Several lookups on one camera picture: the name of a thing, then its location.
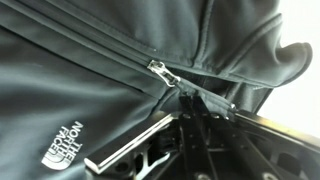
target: white background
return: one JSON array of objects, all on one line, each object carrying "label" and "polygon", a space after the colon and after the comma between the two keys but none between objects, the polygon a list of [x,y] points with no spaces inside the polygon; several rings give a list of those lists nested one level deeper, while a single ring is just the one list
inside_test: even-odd
[{"label": "white background", "polygon": [[309,42],[313,60],[294,82],[276,88],[259,115],[320,137],[320,1],[282,0],[281,45]]}]

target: zipper slider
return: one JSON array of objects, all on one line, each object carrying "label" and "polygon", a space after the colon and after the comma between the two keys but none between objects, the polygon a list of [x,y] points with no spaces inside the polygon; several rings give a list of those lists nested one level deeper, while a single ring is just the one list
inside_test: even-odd
[{"label": "zipper slider", "polygon": [[148,69],[158,74],[169,87],[175,87],[181,81],[181,78],[172,74],[163,62],[152,60],[148,65]]}]

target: black fabric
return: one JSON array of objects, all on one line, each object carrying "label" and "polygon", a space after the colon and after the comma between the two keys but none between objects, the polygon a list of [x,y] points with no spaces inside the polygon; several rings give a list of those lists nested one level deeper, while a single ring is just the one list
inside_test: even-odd
[{"label": "black fabric", "polygon": [[56,14],[72,15],[129,46],[124,49],[230,81],[281,86],[303,73],[312,56],[308,44],[279,46],[282,19],[275,0],[23,1],[30,7],[54,5]]},{"label": "black fabric", "polygon": [[[0,0],[0,179],[84,179],[85,157],[158,110],[179,111],[184,94],[230,120],[231,103],[256,111],[311,60],[308,44],[278,45],[277,3]],[[153,59],[181,82],[166,86]],[[74,161],[46,167],[75,122]]]}]

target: embroidered logo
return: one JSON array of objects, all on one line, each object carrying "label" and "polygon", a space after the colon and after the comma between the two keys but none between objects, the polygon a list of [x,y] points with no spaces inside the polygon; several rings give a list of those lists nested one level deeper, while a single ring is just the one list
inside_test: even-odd
[{"label": "embroidered logo", "polygon": [[81,128],[83,125],[78,121],[71,129],[62,126],[41,163],[54,170],[63,170],[69,167],[82,147],[82,144],[75,141]]}]

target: seam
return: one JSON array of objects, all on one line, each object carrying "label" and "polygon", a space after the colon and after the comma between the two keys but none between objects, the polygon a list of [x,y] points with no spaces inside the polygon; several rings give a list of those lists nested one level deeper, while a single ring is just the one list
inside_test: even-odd
[{"label": "seam", "polygon": [[225,99],[225,101],[222,101],[219,98],[216,98],[215,96],[213,96],[212,94],[214,94],[214,93],[211,93],[211,92],[209,92],[209,93],[207,91],[201,91],[201,92],[202,92],[203,96],[205,96],[204,99],[219,106],[224,111],[226,111],[225,112],[226,116],[230,116],[233,113],[232,108],[231,108],[231,103],[228,100]]},{"label": "seam", "polygon": [[174,89],[168,89],[163,95],[162,97],[158,98],[158,103],[154,106],[154,108],[152,108],[152,111],[150,113],[153,114],[159,110],[161,110],[161,108],[163,107],[163,105],[171,98],[173,97],[176,93],[179,92],[179,89],[174,88]]},{"label": "seam", "polygon": [[194,64],[196,64],[197,61],[200,61],[201,59],[203,59],[204,53],[207,50],[209,27],[211,24],[212,10],[213,10],[213,5],[214,5],[213,2],[214,2],[214,0],[210,0],[209,4],[207,5],[209,8],[207,9],[207,12],[205,14],[204,24],[203,24],[203,26],[204,26],[203,29],[205,32],[203,33],[203,36],[200,37],[201,38],[200,39],[201,42],[199,43],[200,52],[199,52],[199,55],[196,55]]},{"label": "seam", "polygon": [[[258,41],[260,40],[265,34],[267,34],[270,30],[278,27],[281,24],[281,15],[277,15],[275,16],[273,19],[269,20],[268,22],[266,22],[264,25],[262,25],[262,27],[260,27],[260,29],[258,29],[258,31],[255,33],[254,36],[247,37],[245,38],[245,40],[238,46],[238,48],[234,51],[234,53],[232,53],[230,56],[231,58],[229,58],[228,60],[226,60],[222,66],[226,66],[227,63],[229,63],[227,65],[226,68],[223,68],[224,71],[228,71],[229,69],[233,68],[234,65],[236,65],[236,63],[238,63],[243,56],[252,48],[252,46]],[[209,66],[209,67],[214,67],[214,64],[206,64],[205,66]]]},{"label": "seam", "polygon": [[201,93],[203,93],[203,94],[205,94],[206,96],[209,96],[209,97],[211,97],[211,98],[214,98],[215,99],[215,101],[218,101],[221,105],[223,104],[224,106],[226,106],[226,107],[230,107],[230,105],[229,105],[229,101],[228,100],[226,100],[225,98],[223,98],[223,97],[221,97],[221,96],[219,96],[219,95],[217,95],[217,94],[215,94],[215,93],[213,93],[213,92],[210,92],[210,91],[208,91],[208,90],[206,90],[206,89],[204,89],[204,88],[202,88],[202,87],[200,87],[200,86],[197,86],[197,85],[194,85],[195,87],[191,87],[191,88],[193,88],[193,89],[195,89],[196,91],[200,91]]},{"label": "seam", "polygon": [[176,55],[176,54],[172,54],[172,53],[165,52],[165,51],[163,51],[163,50],[161,50],[161,49],[157,49],[157,48],[150,47],[150,46],[148,46],[148,45],[146,45],[146,44],[144,44],[144,43],[142,43],[142,42],[134,39],[133,37],[129,36],[128,34],[125,34],[125,33],[121,32],[121,31],[118,30],[117,28],[115,28],[115,27],[109,25],[108,23],[102,21],[101,19],[97,18],[96,16],[92,15],[91,13],[89,13],[89,12],[87,12],[87,11],[79,8],[78,6],[74,5],[73,3],[69,2],[69,1],[63,1],[63,3],[66,3],[66,4],[70,5],[70,6],[72,6],[73,8],[77,9],[79,12],[81,12],[81,13],[89,16],[90,18],[93,18],[94,20],[102,23],[103,25],[107,26],[110,30],[115,31],[115,32],[118,33],[119,35],[124,36],[127,40],[129,40],[129,41],[131,41],[131,42],[133,42],[133,43],[136,43],[136,44],[140,45],[141,47],[145,48],[145,50],[147,50],[147,51],[150,51],[150,52],[152,52],[152,53],[157,53],[157,54],[164,54],[165,56],[168,56],[168,57],[172,56],[173,58],[178,58],[178,59],[182,59],[182,58],[183,58],[183,59],[191,60],[190,57],[184,57],[184,56],[181,56],[181,55]]},{"label": "seam", "polygon": [[[10,9],[12,9],[12,10],[18,12],[18,13],[23,14],[23,15],[26,15],[26,14],[27,14],[27,13],[25,13],[25,12],[19,10],[19,9],[16,9],[14,6],[11,6],[10,4],[4,4],[4,5],[7,6],[8,8],[10,8]],[[24,7],[24,8],[27,8],[27,10],[30,11],[30,8],[29,8],[29,7],[27,7],[27,6],[23,6],[23,7]],[[39,19],[34,19],[32,16],[33,16],[33,14],[32,14],[31,16],[26,16],[26,17],[27,17],[27,18],[30,18],[30,19],[32,20],[33,24],[35,24],[34,22],[36,22],[36,24],[39,23],[41,26],[45,27],[46,29],[50,29],[50,30],[52,30],[53,32],[55,32],[55,33],[57,33],[57,34],[59,34],[59,35],[62,35],[62,36],[64,36],[64,37],[66,37],[67,39],[75,42],[76,44],[79,44],[79,45],[81,45],[81,46],[89,49],[90,51],[96,52],[97,54],[99,54],[99,55],[101,55],[101,56],[104,56],[104,57],[106,57],[106,58],[108,58],[108,59],[111,59],[109,56],[106,56],[105,54],[101,54],[101,53],[95,51],[94,49],[89,48],[88,46],[85,46],[85,45],[79,43],[78,41],[75,41],[75,40],[74,40],[72,37],[70,37],[68,34],[62,34],[61,32],[58,32],[56,29],[51,28],[51,27],[48,26],[47,24],[43,24],[42,21],[39,21]],[[126,81],[122,81],[122,80],[119,80],[119,79],[114,79],[114,78],[110,77],[110,76],[107,75],[107,74],[104,74],[104,73],[102,73],[102,72],[97,71],[96,69],[87,67],[87,65],[84,65],[83,63],[79,63],[79,62],[77,62],[77,61],[75,61],[75,60],[72,60],[72,59],[70,59],[70,58],[67,58],[67,57],[65,57],[65,55],[58,54],[55,50],[52,50],[51,48],[46,47],[46,45],[43,45],[41,42],[38,42],[37,40],[31,40],[31,39],[30,39],[30,35],[32,36],[32,34],[34,34],[34,33],[27,33],[27,35],[21,34],[21,32],[16,31],[14,28],[12,28],[12,27],[10,27],[10,26],[8,26],[8,25],[4,25],[4,24],[2,24],[2,23],[0,23],[0,27],[3,27],[3,28],[5,28],[5,29],[7,29],[7,30],[10,31],[11,33],[14,33],[15,35],[19,36],[20,38],[26,40],[27,42],[29,42],[29,43],[31,43],[31,44],[34,44],[34,45],[38,46],[38,47],[41,48],[41,49],[44,49],[45,51],[51,53],[53,56],[57,56],[57,57],[59,57],[59,58],[61,58],[61,59],[63,59],[63,60],[66,60],[66,61],[69,62],[69,63],[72,63],[72,64],[74,64],[74,65],[76,65],[76,66],[79,66],[79,67],[81,67],[81,68],[83,68],[83,69],[85,69],[85,70],[87,70],[87,71],[90,71],[91,73],[94,73],[94,74],[97,74],[97,75],[99,75],[99,76],[102,76],[102,77],[104,77],[104,78],[106,78],[106,79],[109,79],[110,81],[114,81],[115,83],[122,84],[123,86],[127,86],[127,87],[129,87],[129,88],[131,88],[131,89],[134,89],[137,93],[144,94],[145,96],[152,97],[152,98],[154,98],[154,99],[159,99],[158,97],[155,97],[154,95],[150,94],[149,92],[147,92],[147,91],[144,90],[144,89],[140,89],[140,88],[138,88],[138,87],[136,87],[136,86],[134,86],[134,85],[132,85],[132,84],[128,84]]]},{"label": "seam", "polygon": [[203,89],[205,89],[206,85],[207,85],[207,80],[208,80],[208,77],[204,77],[204,78],[201,78],[202,79],[202,83],[201,83],[201,87],[203,87]]},{"label": "seam", "polygon": [[303,51],[305,52],[305,54],[307,55],[306,57],[306,62],[304,63],[303,67],[297,72],[295,73],[292,77],[290,77],[289,79],[285,80],[284,82],[282,82],[280,84],[281,85],[285,85],[287,83],[290,83],[291,81],[297,79],[299,76],[302,75],[302,73],[304,73],[307,68],[309,67],[310,63],[311,63],[311,57],[312,57],[312,51],[310,51],[310,54],[308,53],[308,48],[306,46],[306,44],[301,44]]},{"label": "seam", "polygon": [[[307,54],[307,56],[309,55],[308,53],[308,50],[306,48],[306,45],[302,44],[302,47],[303,47],[303,51],[305,52],[305,54]],[[260,81],[254,81],[254,80],[249,80],[247,78],[244,78],[243,76],[240,76],[240,75],[236,75],[236,74],[233,74],[233,73],[229,73],[230,75],[234,76],[234,77],[237,77],[237,78],[241,78],[247,82],[250,82],[250,83],[254,83],[254,84],[259,84],[259,85],[263,85],[265,87],[271,87],[271,88],[275,88],[275,87],[278,87],[278,86],[282,86],[282,85],[285,85],[291,81],[293,81],[294,79],[298,78],[303,72],[305,72],[305,70],[309,67],[309,64],[310,64],[310,56],[308,56],[306,58],[306,62],[304,63],[303,67],[297,71],[297,73],[295,73],[293,76],[291,76],[290,78],[288,78],[287,80],[281,82],[279,85],[269,85],[269,84],[266,84],[266,83],[263,83],[263,82],[260,82]]]}]

